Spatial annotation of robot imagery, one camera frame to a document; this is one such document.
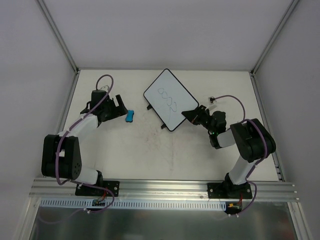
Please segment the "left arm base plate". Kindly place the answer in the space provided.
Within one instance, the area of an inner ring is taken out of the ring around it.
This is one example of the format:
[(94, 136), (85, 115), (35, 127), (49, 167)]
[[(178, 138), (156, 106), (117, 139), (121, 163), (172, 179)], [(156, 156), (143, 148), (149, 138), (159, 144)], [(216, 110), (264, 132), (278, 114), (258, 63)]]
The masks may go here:
[(118, 197), (120, 182), (115, 180), (103, 180), (102, 185), (78, 184), (75, 189), (75, 195), (80, 197), (102, 197), (106, 193), (107, 197)]

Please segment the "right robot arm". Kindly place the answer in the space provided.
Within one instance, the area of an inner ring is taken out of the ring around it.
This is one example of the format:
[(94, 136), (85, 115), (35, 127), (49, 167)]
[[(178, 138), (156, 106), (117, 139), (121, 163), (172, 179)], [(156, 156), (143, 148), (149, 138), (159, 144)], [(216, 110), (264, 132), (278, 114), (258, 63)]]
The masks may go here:
[(182, 115), (193, 125), (203, 126), (215, 149), (236, 145), (239, 158), (221, 183), (208, 183), (209, 199), (252, 199), (251, 184), (248, 182), (257, 165), (275, 152), (276, 143), (270, 133), (254, 119), (231, 124), (227, 128), (226, 113), (210, 111), (201, 105), (194, 110), (183, 111)]

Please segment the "small black-framed whiteboard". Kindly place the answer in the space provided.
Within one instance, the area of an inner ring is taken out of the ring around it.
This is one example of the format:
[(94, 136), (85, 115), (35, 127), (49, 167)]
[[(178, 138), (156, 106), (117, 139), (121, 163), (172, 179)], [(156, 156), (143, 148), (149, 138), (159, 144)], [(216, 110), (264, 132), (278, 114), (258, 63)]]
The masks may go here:
[(170, 132), (185, 121), (182, 112), (199, 106), (194, 96), (167, 68), (144, 91), (143, 97)]

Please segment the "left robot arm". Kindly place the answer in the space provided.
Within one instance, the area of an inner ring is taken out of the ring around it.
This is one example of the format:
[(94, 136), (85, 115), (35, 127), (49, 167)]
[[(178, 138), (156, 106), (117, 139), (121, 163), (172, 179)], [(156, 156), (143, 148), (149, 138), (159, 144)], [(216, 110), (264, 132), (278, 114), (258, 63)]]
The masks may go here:
[(80, 144), (101, 123), (127, 113), (128, 110), (119, 94), (111, 98), (105, 90), (93, 90), (91, 100), (71, 126), (58, 134), (48, 134), (44, 138), (42, 175), (55, 178), (60, 185), (67, 181), (87, 184), (87, 189), (93, 195), (101, 194), (105, 184), (99, 180), (100, 172), (82, 165)]

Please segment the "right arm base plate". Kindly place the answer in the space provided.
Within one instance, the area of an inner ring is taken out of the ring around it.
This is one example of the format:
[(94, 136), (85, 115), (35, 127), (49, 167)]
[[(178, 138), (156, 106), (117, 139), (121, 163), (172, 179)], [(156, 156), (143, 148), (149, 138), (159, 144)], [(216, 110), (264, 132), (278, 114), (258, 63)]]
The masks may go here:
[(240, 185), (228, 184), (226, 182), (207, 183), (207, 194), (209, 199), (252, 199), (253, 194), (249, 183)]

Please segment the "blue whiteboard eraser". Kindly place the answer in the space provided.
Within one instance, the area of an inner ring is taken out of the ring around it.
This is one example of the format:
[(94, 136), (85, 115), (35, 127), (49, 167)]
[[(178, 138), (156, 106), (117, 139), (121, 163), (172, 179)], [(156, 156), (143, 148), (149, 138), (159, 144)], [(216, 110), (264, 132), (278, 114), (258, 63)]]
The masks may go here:
[(125, 121), (127, 123), (132, 123), (134, 120), (134, 114), (135, 114), (135, 112), (133, 110), (128, 110)]

